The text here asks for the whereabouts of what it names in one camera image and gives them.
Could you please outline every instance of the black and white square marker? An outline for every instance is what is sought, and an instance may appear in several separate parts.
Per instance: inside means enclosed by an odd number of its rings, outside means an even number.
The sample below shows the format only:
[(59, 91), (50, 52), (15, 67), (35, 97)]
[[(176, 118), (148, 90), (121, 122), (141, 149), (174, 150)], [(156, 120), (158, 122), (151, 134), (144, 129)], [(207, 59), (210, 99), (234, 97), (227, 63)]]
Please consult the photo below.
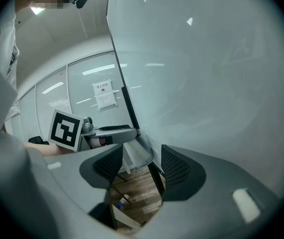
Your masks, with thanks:
[(49, 131), (49, 141), (77, 151), (82, 124), (82, 117), (55, 110)]

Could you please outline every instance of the person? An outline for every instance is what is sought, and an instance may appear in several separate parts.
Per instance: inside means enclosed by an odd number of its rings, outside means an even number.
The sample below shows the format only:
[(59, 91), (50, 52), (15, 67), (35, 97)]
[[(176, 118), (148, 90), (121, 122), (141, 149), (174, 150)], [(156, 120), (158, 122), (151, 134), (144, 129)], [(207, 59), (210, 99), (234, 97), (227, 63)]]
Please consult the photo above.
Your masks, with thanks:
[[(57, 8), (71, 0), (10, 0), (0, 14), (0, 72), (16, 90), (16, 67), (19, 50), (15, 42), (14, 20), (16, 13), (27, 7)], [(18, 100), (12, 104), (5, 120), (20, 114)], [(38, 149), (43, 156), (66, 154), (72, 151), (57, 145), (40, 145), (24, 142), (25, 147)]]

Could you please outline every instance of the wooden floor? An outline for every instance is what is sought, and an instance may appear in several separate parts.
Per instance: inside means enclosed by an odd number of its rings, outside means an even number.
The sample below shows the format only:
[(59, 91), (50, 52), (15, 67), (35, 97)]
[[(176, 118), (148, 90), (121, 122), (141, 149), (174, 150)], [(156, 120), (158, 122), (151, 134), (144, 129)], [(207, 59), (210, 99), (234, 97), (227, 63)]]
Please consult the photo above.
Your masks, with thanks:
[[(126, 172), (119, 174), (121, 177), (127, 180), (123, 181), (119, 177), (113, 182), (113, 186), (122, 194), (129, 196), (129, 202), (124, 205), (123, 212), (144, 225), (158, 212), (162, 205), (162, 198), (155, 186), (154, 180), (150, 174), (148, 167), (131, 169), (131, 174)], [(117, 206), (121, 197), (114, 189), (110, 189), (113, 205)], [(125, 235), (132, 235), (137, 232), (134, 229), (117, 221), (117, 232)]]

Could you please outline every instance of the ceiling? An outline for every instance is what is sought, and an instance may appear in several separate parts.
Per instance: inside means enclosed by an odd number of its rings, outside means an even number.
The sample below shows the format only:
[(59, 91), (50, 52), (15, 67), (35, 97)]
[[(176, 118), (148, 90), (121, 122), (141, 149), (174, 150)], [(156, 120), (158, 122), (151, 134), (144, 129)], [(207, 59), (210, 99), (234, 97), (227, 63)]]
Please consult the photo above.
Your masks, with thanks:
[(37, 53), (58, 41), (73, 35), (83, 41), (107, 34), (106, 4), (107, 0), (88, 0), (81, 9), (69, 4), (60, 9), (45, 9), (38, 15), (30, 8), (18, 12), (15, 19), (16, 44), (20, 51), (17, 80), (22, 71), (26, 74)]

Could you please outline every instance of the white shirt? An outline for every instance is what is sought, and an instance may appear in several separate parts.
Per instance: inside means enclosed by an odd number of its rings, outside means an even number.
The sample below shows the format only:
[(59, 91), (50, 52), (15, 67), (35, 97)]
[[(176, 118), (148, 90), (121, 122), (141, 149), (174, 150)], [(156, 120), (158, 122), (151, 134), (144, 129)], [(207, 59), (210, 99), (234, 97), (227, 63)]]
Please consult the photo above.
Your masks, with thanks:
[[(11, 0), (0, 14), (0, 73), (17, 90), (16, 69), (19, 50), (15, 42), (14, 20), (16, 18), (14, 0)], [(20, 114), (18, 99), (12, 104), (5, 120)]]

